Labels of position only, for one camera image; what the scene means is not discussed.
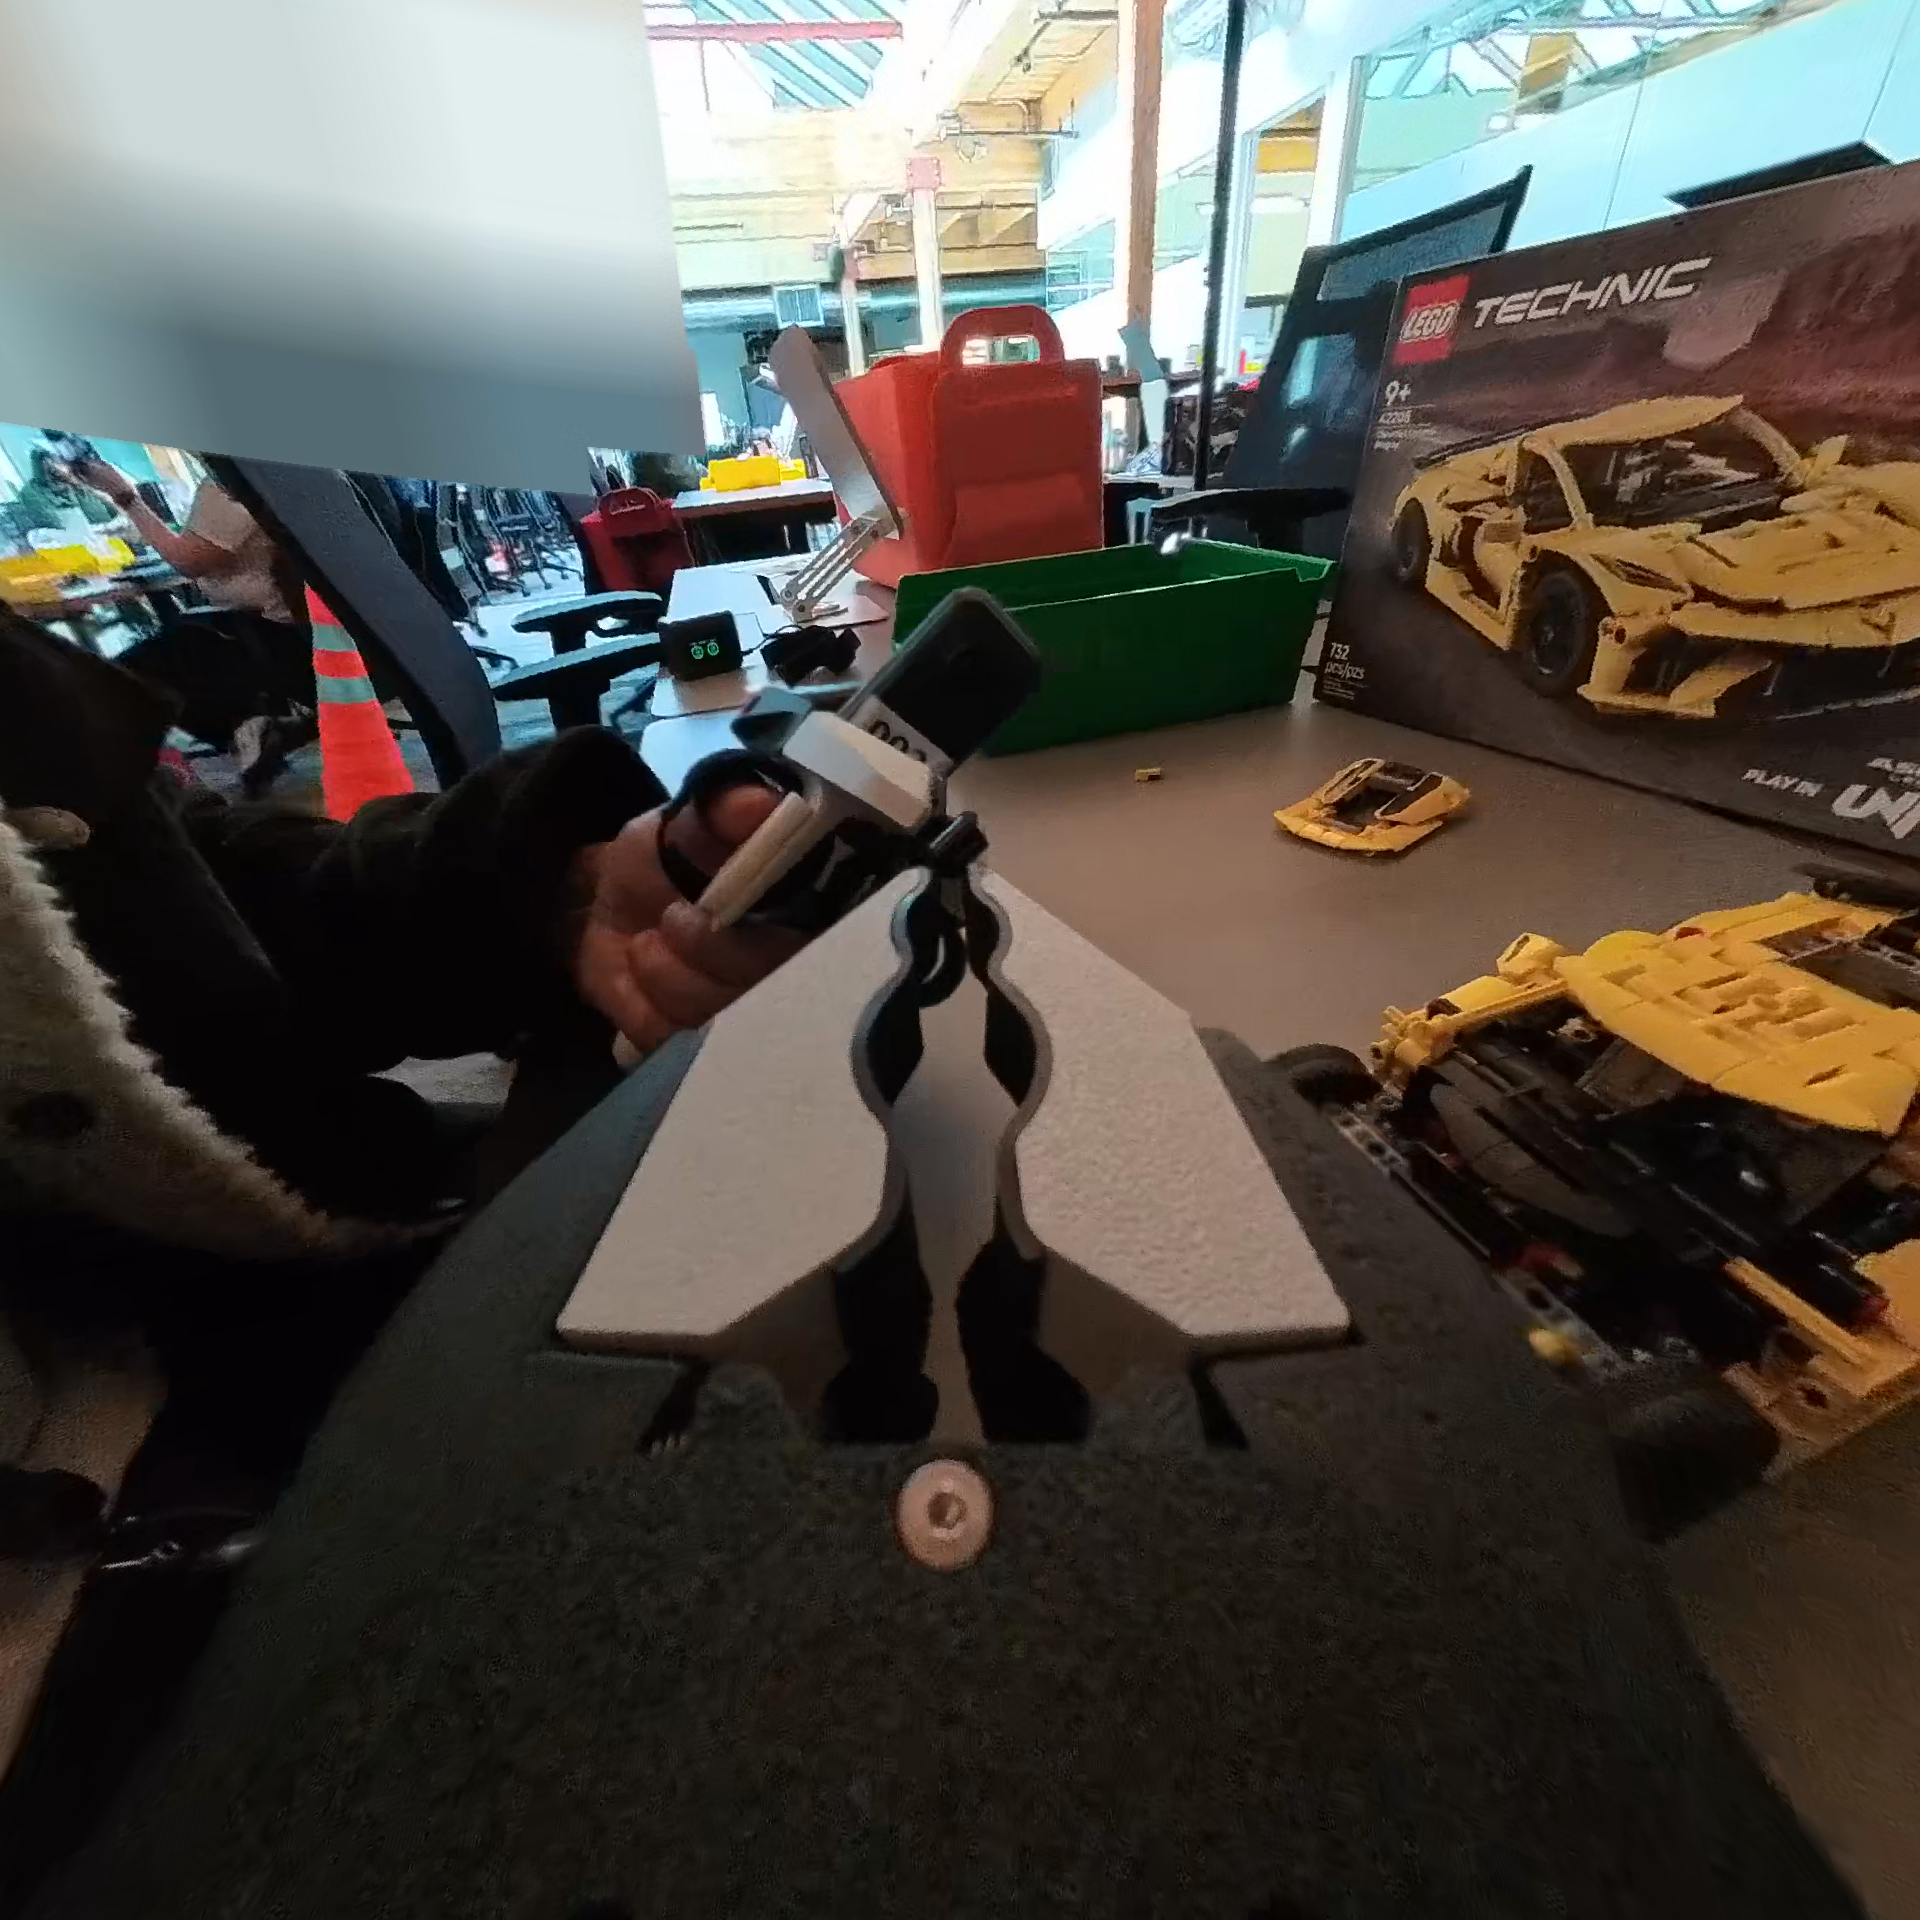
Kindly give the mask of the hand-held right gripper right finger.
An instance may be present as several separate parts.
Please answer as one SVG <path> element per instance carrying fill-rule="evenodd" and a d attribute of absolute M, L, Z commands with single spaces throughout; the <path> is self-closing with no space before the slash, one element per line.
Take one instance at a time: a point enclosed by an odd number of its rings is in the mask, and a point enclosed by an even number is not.
<path fill-rule="evenodd" d="M 956 1294 L 985 1438 L 1077 1443 L 1137 1372 L 1342 1344 L 1352 1311 L 1186 1011 L 990 872 L 964 928 L 1010 1104 Z"/>

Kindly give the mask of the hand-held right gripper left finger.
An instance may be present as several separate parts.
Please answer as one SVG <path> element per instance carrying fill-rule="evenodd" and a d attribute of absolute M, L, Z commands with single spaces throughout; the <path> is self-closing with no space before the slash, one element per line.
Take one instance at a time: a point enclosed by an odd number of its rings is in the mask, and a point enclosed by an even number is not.
<path fill-rule="evenodd" d="M 928 1438 L 931 1284 L 894 1128 L 946 955 L 937 884 L 909 872 L 706 1026 L 563 1346 L 753 1364 L 833 1443 Z"/>

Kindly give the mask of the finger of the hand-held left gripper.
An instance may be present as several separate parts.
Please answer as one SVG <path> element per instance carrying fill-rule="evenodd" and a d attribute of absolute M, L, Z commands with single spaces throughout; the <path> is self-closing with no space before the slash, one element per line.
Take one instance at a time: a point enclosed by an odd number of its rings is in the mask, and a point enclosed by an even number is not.
<path fill-rule="evenodd" d="M 915 834 L 946 802 L 944 774 L 897 746 L 884 722 L 858 727 L 841 715 L 808 715 L 782 746 L 780 761 L 800 779 L 800 791 L 774 819 L 786 859 L 804 858 L 845 824 Z"/>

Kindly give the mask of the small black brick assembly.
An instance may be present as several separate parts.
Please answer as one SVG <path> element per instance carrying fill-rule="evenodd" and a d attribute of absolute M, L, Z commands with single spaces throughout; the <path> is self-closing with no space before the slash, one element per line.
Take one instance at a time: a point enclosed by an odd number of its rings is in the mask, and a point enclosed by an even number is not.
<path fill-rule="evenodd" d="M 906 985 L 921 1011 L 946 1002 L 987 953 L 987 910 L 976 898 L 976 865 L 987 846 L 971 809 L 939 816 L 916 836 L 925 879 L 904 907 L 904 936 Z"/>

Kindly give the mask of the green plastic bin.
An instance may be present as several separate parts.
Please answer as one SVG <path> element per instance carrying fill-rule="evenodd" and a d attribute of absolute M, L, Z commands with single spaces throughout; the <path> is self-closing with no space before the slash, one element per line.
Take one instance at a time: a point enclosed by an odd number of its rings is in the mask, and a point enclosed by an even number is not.
<path fill-rule="evenodd" d="M 1337 564 L 1190 540 L 907 575 L 897 641 L 956 591 L 995 596 L 1043 679 L 990 756 L 1208 722 L 1288 705 Z"/>

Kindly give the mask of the silver laptop stand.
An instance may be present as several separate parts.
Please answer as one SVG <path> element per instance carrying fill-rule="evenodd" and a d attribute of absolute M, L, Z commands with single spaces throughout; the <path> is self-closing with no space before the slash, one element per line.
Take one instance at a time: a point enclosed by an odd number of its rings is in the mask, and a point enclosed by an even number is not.
<path fill-rule="evenodd" d="M 777 604 L 800 626 L 816 623 L 838 585 L 881 542 L 904 534 L 904 518 L 872 468 L 868 451 L 838 400 L 825 360 L 804 327 L 784 327 L 770 351 L 770 374 L 818 458 L 844 513 L 834 540 L 786 578 Z"/>

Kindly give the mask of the dark red bag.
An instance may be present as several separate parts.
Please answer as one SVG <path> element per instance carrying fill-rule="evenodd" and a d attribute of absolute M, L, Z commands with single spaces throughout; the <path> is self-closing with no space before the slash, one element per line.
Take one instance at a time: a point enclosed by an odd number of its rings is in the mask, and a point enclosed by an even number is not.
<path fill-rule="evenodd" d="M 666 602 L 677 575 L 692 564 L 675 506 L 646 487 L 616 487 L 569 515 L 589 592 L 652 592 Z"/>

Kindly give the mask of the yellow brick car roof panel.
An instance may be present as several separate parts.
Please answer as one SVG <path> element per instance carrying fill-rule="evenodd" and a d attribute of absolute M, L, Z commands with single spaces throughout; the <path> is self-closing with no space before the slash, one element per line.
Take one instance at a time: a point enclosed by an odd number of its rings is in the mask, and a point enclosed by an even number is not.
<path fill-rule="evenodd" d="M 1274 824 L 1306 844 L 1355 858 L 1402 858 L 1450 827 L 1472 791 L 1421 767 L 1362 756 L 1306 798 L 1277 807 Z"/>

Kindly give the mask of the black mesh office chair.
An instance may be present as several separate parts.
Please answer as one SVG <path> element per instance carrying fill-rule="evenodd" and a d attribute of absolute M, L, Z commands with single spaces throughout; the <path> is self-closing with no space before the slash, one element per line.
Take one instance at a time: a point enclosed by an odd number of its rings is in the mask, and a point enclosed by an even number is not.
<path fill-rule="evenodd" d="M 1312 248 L 1222 473 L 1138 507 L 1133 540 L 1339 561 L 1402 281 L 1499 254 L 1530 178 L 1525 166 L 1467 199 Z"/>

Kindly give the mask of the orange traffic cone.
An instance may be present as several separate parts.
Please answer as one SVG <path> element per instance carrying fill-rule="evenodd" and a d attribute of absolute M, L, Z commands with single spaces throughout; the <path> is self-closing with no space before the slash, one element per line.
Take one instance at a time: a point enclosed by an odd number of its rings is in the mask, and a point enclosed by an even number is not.
<path fill-rule="evenodd" d="M 305 591 L 314 641 L 324 812 L 356 812 L 416 791 L 393 724 L 354 639 L 314 587 Z"/>

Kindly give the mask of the black pole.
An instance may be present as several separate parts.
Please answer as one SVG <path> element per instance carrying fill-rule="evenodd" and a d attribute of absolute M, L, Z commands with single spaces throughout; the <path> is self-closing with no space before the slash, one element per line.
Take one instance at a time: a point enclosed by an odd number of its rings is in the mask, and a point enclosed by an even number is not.
<path fill-rule="evenodd" d="M 1232 236 L 1232 186 L 1240 151 L 1240 95 L 1241 95 L 1241 62 L 1246 43 L 1248 6 L 1241 0 L 1226 2 L 1222 15 L 1222 46 L 1221 46 L 1221 88 L 1216 110 L 1216 153 L 1214 153 L 1214 201 L 1209 215 L 1208 240 L 1208 308 L 1204 339 L 1200 360 L 1200 388 L 1196 406 L 1196 447 L 1190 486 L 1196 492 L 1209 490 L 1212 478 L 1212 433 L 1216 412 L 1216 387 L 1221 376 L 1221 329 L 1227 303 L 1227 252 Z"/>

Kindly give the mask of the yellow brick car model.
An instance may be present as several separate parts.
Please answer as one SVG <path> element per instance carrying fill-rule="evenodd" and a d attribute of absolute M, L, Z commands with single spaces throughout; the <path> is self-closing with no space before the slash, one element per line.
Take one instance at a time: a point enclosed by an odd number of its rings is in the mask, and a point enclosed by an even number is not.
<path fill-rule="evenodd" d="M 1916 1404 L 1916 891 L 1808 890 L 1587 950 L 1525 934 L 1293 1090 L 1482 1265 L 1627 1448 L 1734 1486 Z"/>

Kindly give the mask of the person's black fleece-lined jacket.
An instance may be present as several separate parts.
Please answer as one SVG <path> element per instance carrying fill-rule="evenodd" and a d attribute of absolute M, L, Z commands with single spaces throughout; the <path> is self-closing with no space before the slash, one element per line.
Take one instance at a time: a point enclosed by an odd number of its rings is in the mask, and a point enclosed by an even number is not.
<path fill-rule="evenodd" d="M 336 820 L 174 768 L 169 699 L 12 608 L 3 668 L 4 1338 L 133 1348 L 160 1385 L 114 1492 L 8 1460 L 4 1556 L 150 1617 L 257 1545 L 489 1129 L 396 1078 L 437 1060 L 326 1041 L 224 887 L 250 819 Z"/>

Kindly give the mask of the toy car set box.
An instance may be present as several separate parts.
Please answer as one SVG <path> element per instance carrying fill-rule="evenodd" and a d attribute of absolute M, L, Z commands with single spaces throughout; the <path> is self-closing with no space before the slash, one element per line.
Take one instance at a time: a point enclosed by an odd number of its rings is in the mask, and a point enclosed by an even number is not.
<path fill-rule="evenodd" d="M 1405 280 L 1314 696 L 1916 863 L 1916 163 Z"/>

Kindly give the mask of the red handled storage bag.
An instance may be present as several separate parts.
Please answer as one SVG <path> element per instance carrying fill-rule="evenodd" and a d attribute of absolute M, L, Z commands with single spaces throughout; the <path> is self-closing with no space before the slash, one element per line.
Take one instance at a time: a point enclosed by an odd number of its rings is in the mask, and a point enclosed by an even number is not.
<path fill-rule="evenodd" d="M 1102 377 L 1069 360 L 1046 308 L 956 318 L 937 351 L 834 387 L 898 529 L 854 572 L 904 577 L 1041 561 L 1105 545 Z"/>

